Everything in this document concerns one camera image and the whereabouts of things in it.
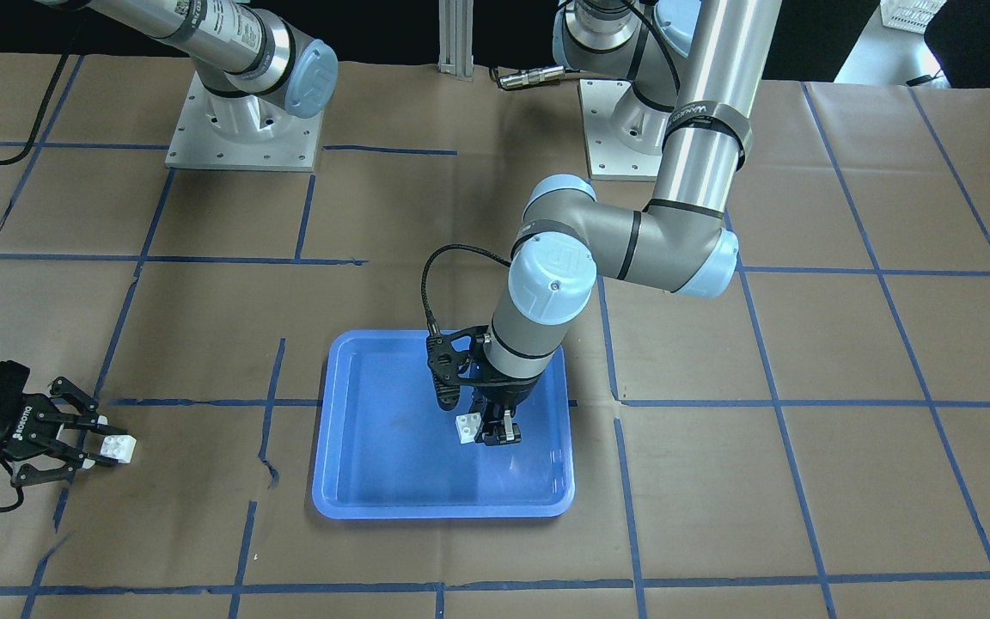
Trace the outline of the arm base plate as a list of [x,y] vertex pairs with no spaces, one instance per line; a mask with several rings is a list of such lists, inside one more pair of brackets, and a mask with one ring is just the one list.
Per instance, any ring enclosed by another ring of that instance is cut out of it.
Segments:
[[255,95],[221,97],[196,70],[165,164],[197,171],[315,171],[326,114],[302,119]]
[[671,111],[645,105],[625,81],[585,79],[580,103],[590,179],[655,181]]

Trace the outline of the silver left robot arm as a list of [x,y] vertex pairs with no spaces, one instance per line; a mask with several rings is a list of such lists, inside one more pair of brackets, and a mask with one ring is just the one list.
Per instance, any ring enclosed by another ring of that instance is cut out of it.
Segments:
[[508,285],[492,319],[468,328],[470,349],[429,345],[437,402],[452,410],[474,389],[470,438],[519,442],[516,408],[533,391],[597,277],[718,297],[737,263],[723,224],[732,176],[753,141],[749,120],[778,1],[702,1],[683,47],[665,34],[675,1],[573,1],[558,11],[553,51],[573,68],[630,82],[636,113],[625,144],[660,157],[639,211],[601,203],[587,181],[554,174],[523,208]]

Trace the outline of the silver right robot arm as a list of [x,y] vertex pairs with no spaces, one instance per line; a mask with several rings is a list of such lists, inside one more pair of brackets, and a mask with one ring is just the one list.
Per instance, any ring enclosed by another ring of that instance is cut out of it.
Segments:
[[[184,52],[195,75],[165,158],[172,169],[310,172],[339,77],[334,50],[271,11],[237,1],[54,1],[90,8]],[[0,465],[12,488],[62,481],[132,459],[137,440],[110,426],[67,377],[25,391],[30,369],[0,362]]]

